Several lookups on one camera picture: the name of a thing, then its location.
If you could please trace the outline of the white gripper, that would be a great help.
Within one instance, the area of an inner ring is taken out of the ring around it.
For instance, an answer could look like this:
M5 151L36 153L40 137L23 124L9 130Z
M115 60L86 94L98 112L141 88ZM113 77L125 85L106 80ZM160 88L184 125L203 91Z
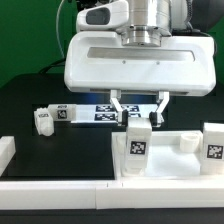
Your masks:
M121 91L158 92L149 120L160 127L169 93L204 96L216 84L214 40L191 26L192 2L113 0L80 11L66 57L66 86L110 92L123 126L128 125L128 111L119 102Z

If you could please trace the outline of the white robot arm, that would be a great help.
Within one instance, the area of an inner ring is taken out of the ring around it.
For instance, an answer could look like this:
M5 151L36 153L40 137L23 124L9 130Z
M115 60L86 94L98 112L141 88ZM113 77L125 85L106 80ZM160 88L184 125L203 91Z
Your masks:
M215 41L193 29L191 15L192 0L113 0L80 11L66 57L67 88L108 93L124 126L131 119L121 95L155 94L148 121L160 126L170 96L205 96L216 85Z

